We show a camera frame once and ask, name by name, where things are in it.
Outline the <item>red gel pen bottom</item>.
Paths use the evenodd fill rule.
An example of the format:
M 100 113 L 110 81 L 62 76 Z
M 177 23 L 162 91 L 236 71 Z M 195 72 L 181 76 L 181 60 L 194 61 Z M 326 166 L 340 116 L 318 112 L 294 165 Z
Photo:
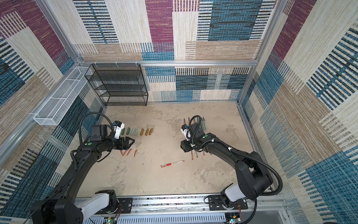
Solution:
M 168 166 L 172 166 L 172 165 L 176 165 L 176 164 L 180 164 L 180 163 L 184 163 L 184 162 L 185 162 L 184 160 L 181 160 L 181 161 L 166 163 L 166 164 L 161 165 L 161 168 L 165 168 L 165 167 L 168 167 Z

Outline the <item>light green marker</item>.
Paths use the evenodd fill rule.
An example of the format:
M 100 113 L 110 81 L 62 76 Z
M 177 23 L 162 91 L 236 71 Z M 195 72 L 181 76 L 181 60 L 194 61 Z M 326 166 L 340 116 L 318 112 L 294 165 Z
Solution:
M 202 126 L 203 126 L 203 130 L 206 131 L 207 130 L 207 125 L 206 125 L 206 121 L 205 121 L 204 117 L 202 117 Z

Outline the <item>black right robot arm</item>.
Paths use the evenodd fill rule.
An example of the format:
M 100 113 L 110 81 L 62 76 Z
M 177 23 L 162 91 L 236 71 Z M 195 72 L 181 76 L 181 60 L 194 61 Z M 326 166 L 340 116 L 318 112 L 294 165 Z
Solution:
M 206 152 L 228 163 L 236 173 L 237 183 L 227 186 L 220 196 L 224 209 L 233 209 L 241 199 L 256 200 L 259 196 L 273 196 L 283 189 L 279 173 L 256 153 L 238 150 L 212 133 L 204 133 L 201 117 L 192 117 L 181 127 L 185 139 L 180 143 L 184 152 Z

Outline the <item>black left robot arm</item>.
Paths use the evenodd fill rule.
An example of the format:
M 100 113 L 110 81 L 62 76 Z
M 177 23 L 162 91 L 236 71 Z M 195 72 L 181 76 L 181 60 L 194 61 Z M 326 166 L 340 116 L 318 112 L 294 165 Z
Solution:
M 80 145 L 70 152 L 72 162 L 64 176 L 44 200 L 31 206 L 30 219 L 34 224 L 82 224 L 99 211 L 113 214 L 121 210 L 114 190 L 98 191 L 79 205 L 75 205 L 75 200 L 92 166 L 104 160 L 103 152 L 129 150 L 134 144 L 134 139 L 120 135 L 124 128 L 120 121 L 95 125 L 86 141 L 78 133 Z

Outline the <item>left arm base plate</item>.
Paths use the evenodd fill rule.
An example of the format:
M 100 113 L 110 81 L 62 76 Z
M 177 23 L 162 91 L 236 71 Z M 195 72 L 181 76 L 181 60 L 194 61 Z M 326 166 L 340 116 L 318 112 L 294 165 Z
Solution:
M 132 209 L 133 198 L 117 198 L 117 206 L 114 209 L 105 211 L 104 209 L 96 213 L 96 215 L 111 215 L 111 214 L 130 214 Z

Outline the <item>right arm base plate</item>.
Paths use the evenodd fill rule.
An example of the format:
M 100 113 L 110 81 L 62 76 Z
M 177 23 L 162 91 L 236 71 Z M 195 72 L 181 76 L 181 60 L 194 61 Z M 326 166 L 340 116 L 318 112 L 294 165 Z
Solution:
M 209 195 L 204 199 L 204 202 L 209 205 L 211 211 L 232 211 L 232 210 L 247 210 L 247 202 L 243 199 L 239 199 L 235 202 L 228 201 L 223 203 L 220 195 Z

